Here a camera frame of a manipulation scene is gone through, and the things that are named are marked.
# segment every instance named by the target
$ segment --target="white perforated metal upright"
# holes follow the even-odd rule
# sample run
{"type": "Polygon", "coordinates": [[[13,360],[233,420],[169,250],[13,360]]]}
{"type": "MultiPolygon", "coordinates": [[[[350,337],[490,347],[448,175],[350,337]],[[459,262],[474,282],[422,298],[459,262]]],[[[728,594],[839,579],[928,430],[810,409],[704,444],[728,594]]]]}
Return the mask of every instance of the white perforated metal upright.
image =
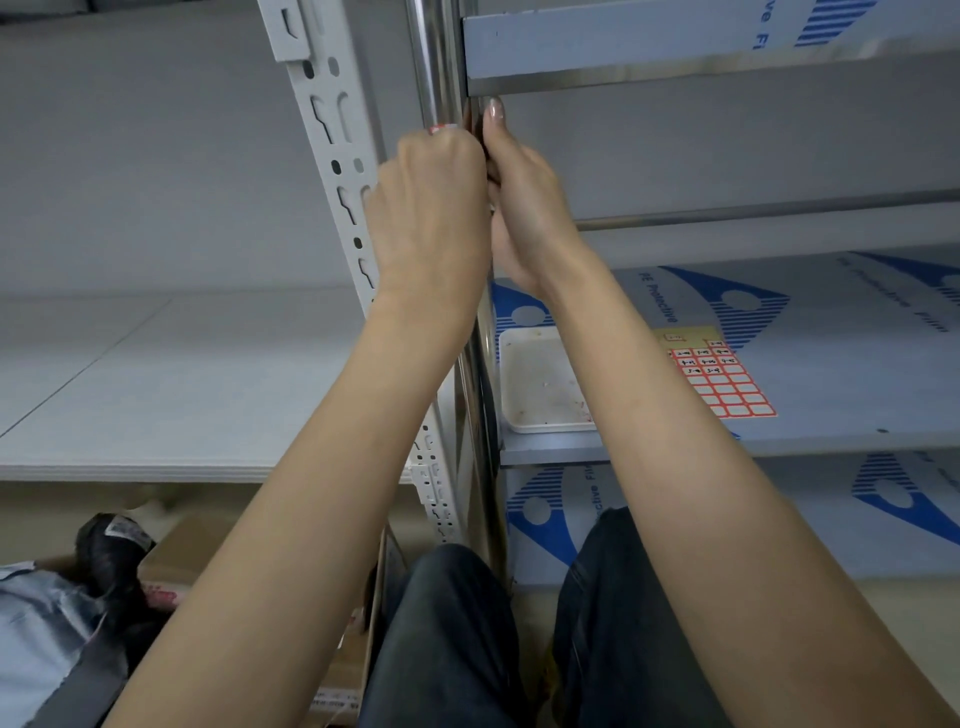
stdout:
{"type": "MultiPolygon", "coordinates": [[[[259,0],[274,58],[286,65],[326,198],[364,313],[379,276],[361,198],[376,184],[383,160],[354,51],[343,0],[259,0]]],[[[408,461],[427,517],[441,542],[462,542],[469,479],[457,482],[456,454],[444,445],[438,406],[431,404],[408,461]]]]}

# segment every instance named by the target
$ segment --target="left hand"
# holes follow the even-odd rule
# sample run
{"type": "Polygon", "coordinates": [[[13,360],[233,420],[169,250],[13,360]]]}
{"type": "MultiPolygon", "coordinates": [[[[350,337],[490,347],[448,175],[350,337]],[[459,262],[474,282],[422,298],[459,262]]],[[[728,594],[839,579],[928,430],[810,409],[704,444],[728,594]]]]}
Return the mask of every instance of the left hand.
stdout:
{"type": "Polygon", "coordinates": [[[364,205],[380,272],[376,299],[403,314],[472,325],[491,265],[480,143],[462,129],[407,134],[364,205]]]}

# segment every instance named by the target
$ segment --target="blue printed logo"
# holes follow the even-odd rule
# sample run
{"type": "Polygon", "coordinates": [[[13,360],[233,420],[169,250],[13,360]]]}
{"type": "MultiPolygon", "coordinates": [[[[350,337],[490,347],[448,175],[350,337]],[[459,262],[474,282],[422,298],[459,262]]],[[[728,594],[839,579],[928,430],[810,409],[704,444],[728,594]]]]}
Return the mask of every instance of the blue printed logo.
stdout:
{"type": "Polygon", "coordinates": [[[544,468],[507,500],[507,523],[568,566],[577,558],[564,517],[564,468],[544,468]]]}
{"type": "Polygon", "coordinates": [[[735,351],[756,339],[790,303],[789,296],[755,285],[683,268],[666,265],[661,268],[689,283],[704,297],[720,322],[727,346],[735,351]]]}
{"type": "Polygon", "coordinates": [[[951,303],[960,305],[960,290],[944,283],[947,276],[960,276],[960,268],[941,263],[927,263],[922,260],[911,260],[908,257],[895,255],[881,255],[879,253],[857,253],[878,263],[889,265],[894,270],[905,273],[924,285],[942,294],[951,303]]]}
{"type": "Polygon", "coordinates": [[[960,546],[960,525],[954,523],[921,492],[892,452],[873,452],[867,455],[853,482],[853,497],[960,546]],[[886,487],[889,487],[890,483],[900,486],[910,504],[892,503],[880,492],[878,483],[883,483],[886,487]]]}
{"type": "Polygon", "coordinates": [[[500,334],[508,328],[552,327],[550,311],[533,296],[515,288],[494,283],[491,286],[493,313],[496,315],[496,360],[500,360],[500,334]]]}
{"type": "Polygon", "coordinates": [[[877,0],[816,0],[794,47],[826,45],[867,14],[877,0]]]}

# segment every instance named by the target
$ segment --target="red grid label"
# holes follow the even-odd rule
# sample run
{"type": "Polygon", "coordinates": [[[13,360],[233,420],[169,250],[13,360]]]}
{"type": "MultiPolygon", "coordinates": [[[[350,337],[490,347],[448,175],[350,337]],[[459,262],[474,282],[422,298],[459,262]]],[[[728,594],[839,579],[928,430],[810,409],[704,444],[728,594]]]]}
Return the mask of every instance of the red grid label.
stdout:
{"type": "Polygon", "coordinates": [[[743,364],[723,341],[707,341],[708,348],[671,349],[686,380],[721,420],[776,417],[743,364]]]}

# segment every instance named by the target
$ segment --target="jeans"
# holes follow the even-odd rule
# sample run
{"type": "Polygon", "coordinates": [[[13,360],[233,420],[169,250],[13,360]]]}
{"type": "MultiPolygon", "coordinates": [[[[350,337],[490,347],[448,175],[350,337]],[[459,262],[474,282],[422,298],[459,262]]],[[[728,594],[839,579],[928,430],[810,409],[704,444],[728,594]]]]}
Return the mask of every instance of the jeans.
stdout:
{"type": "MultiPolygon", "coordinates": [[[[472,551],[421,558],[388,621],[361,728],[532,725],[510,599],[472,551]]],[[[564,728],[732,726],[625,508],[600,517],[566,575],[553,654],[564,728]]]]}

